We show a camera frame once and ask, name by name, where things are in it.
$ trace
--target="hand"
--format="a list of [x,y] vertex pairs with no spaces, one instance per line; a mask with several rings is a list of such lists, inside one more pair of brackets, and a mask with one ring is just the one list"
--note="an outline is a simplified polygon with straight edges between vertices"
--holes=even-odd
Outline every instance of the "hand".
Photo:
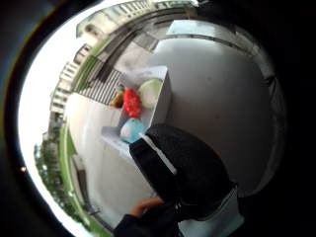
[[158,197],[153,197],[153,198],[149,198],[149,199],[145,199],[140,201],[138,204],[136,204],[130,211],[129,211],[129,215],[135,216],[137,218],[140,218],[144,212],[145,209],[147,208],[151,208],[153,206],[159,205],[159,204],[163,204],[164,201],[161,200]]

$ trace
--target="sky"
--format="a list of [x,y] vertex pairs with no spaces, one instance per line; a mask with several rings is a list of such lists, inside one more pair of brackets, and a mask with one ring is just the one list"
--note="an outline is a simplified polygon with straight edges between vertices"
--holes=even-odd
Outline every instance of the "sky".
[[50,94],[59,80],[59,74],[66,62],[73,59],[84,43],[76,38],[76,25],[95,11],[120,2],[126,2],[126,0],[102,1],[69,19],[52,33],[31,64],[20,99],[18,128],[27,170],[54,215],[75,236],[91,235],[58,206],[41,182],[35,165],[34,146],[41,143],[42,134],[47,131]]

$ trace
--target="sleeve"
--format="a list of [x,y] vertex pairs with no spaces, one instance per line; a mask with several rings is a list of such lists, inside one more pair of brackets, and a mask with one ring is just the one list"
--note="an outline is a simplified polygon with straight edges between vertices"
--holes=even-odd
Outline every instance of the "sleeve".
[[114,230],[115,237],[145,237],[136,226],[138,218],[126,214]]
[[152,237],[179,236],[178,211],[168,203],[149,209],[137,224],[140,228],[147,228]]

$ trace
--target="red plastic bag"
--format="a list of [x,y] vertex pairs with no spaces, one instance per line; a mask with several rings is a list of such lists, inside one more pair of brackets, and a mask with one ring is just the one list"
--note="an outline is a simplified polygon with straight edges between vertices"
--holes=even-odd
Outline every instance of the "red plastic bag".
[[131,118],[138,118],[140,115],[140,99],[132,89],[125,88],[124,90],[123,108]]

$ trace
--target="grass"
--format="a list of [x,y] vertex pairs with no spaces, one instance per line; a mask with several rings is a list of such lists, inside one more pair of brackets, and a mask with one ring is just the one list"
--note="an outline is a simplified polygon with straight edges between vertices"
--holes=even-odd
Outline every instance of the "grass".
[[98,59],[92,56],[89,56],[83,65],[80,67],[77,75],[74,78],[73,82],[73,90],[74,91],[81,91],[88,87],[86,82],[87,77],[95,67]]
[[102,52],[108,41],[109,39],[102,39],[91,49],[90,56],[84,61],[73,80],[74,91],[81,91],[88,87],[86,79],[94,69],[96,63],[98,62],[97,57]]
[[102,40],[100,40],[100,41],[97,43],[97,45],[95,45],[95,46],[92,48],[90,54],[91,54],[92,56],[96,56],[96,57],[99,56],[100,52],[104,49],[104,47],[105,47],[105,45],[107,44],[108,41],[109,41],[109,39],[102,39]]
[[89,226],[89,229],[93,232],[94,236],[109,237],[108,233],[101,224],[85,212],[82,207],[83,203],[80,202],[78,196],[76,195],[70,170],[71,156],[73,154],[76,154],[76,149],[71,139],[68,126],[63,125],[60,129],[59,136],[59,166],[65,191],[69,194],[69,200],[78,212],[80,218],[84,221],[86,226]]

